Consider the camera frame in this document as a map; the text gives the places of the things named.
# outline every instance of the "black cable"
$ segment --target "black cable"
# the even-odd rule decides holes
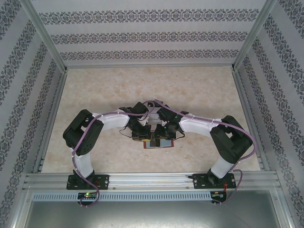
[[[181,133],[182,134],[182,136],[181,137],[179,137],[179,138],[177,138],[177,139],[181,139],[181,138],[183,138],[183,137],[185,137],[185,134],[184,133]]]
[[[148,115],[146,115],[146,117],[145,117],[143,120],[147,119],[147,117],[148,117]],[[143,120],[141,120],[140,118],[137,118],[137,120],[143,121]]]
[[[124,127],[123,129],[119,130],[119,133],[122,134],[122,135],[124,135],[124,136],[126,136],[126,137],[128,137],[128,138],[132,138],[132,136],[128,136],[128,135],[125,135],[125,134],[121,133],[121,131],[124,131],[126,128],[127,127]]]

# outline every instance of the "bracket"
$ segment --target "bracket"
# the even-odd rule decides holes
[[[89,181],[96,185],[99,190],[108,190],[109,186],[109,175],[100,175],[93,174]],[[95,188],[88,183],[86,183],[83,179],[81,179],[76,173],[74,175],[69,175],[66,184],[67,190],[95,190]]]
[[[207,173],[195,173],[192,176],[188,176],[188,178],[193,179],[194,189],[224,189],[225,183],[227,184],[227,189],[235,189],[237,186],[233,173],[227,173],[222,181],[216,186],[208,181]]]

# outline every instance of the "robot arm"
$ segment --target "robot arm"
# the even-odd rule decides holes
[[[129,127],[132,130],[132,138],[136,141],[151,140],[152,123],[156,124],[153,135],[158,139],[176,139],[176,132],[182,134],[184,132],[194,132],[211,137],[220,154],[220,157],[208,172],[208,180],[215,186],[221,183],[231,167],[238,162],[253,143],[247,135],[234,128],[213,123],[212,121],[194,119],[194,116],[188,112],[181,112],[181,114],[186,115],[182,116],[159,106],[156,112],[143,119],[143,115],[148,111],[148,107],[139,102],[133,108],[120,108],[115,113],[101,115],[95,120],[75,154],[76,166],[82,176],[89,180],[90,176],[94,175],[89,152],[95,145],[100,132],[116,127]],[[133,114],[142,115],[138,117],[132,116]],[[100,114],[92,114],[88,110],[82,110],[68,126],[63,138],[71,150],[74,150],[82,137],[83,128],[86,128],[98,115]],[[232,116],[216,119],[216,121],[241,128]]]
[[[224,119],[216,119],[216,121],[242,128],[235,118],[229,115]],[[244,133],[213,122],[183,117],[180,121],[180,127],[184,132],[194,132],[210,136],[213,139],[220,154],[208,172],[208,180],[213,185],[220,183],[253,143]]]
[[[181,112],[187,114],[187,117],[182,117],[163,107],[157,113],[160,119],[167,121],[164,127],[158,125],[157,129],[161,132],[158,133],[159,135],[170,135],[176,131],[181,133],[194,132],[213,139],[220,154],[218,160],[208,171],[208,180],[213,185],[221,183],[225,175],[253,143],[247,135],[234,128],[213,123],[213,121],[208,122],[190,118],[190,116],[193,115],[187,112]],[[215,119],[214,121],[224,122],[242,128],[235,118],[229,115],[224,119]]]
[[[75,162],[78,171],[85,178],[87,178],[94,171],[89,152],[94,147],[100,132],[111,128],[125,127],[130,119],[129,116],[122,114],[124,113],[123,110],[118,109],[115,112],[117,112],[117,114],[101,116],[95,120],[76,151]],[[84,133],[82,128],[87,127],[88,124],[98,115],[99,114],[92,114],[86,109],[82,110],[65,130],[63,133],[63,138],[65,139],[67,146],[72,151]]]

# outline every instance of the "wallpaper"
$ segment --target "wallpaper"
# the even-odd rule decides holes
[[[17,0],[1,1],[0,228],[9,223],[22,175],[32,172],[61,79]]]
[[[296,227],[304,227],[303,18],[303,2],[278,1],[238,70]]]
[[[232,64],[265,0],[34,0],[65,64]]]

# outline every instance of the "marble floor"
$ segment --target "marble floor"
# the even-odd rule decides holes
[[[71,151],[62,133],[79,111],[105,113],[151,99],[209,118],[232,115],[247,130],[228,66],[71,69],[42,172],[72,172]],[[144,149],[142,142],[119,134],[118,129],[102,132],[91,151],[96,172],[208,171],[218,157],[212,139],[195,133],[187,133],[172,148]],[[237,168],[260,170],[255,155]]]

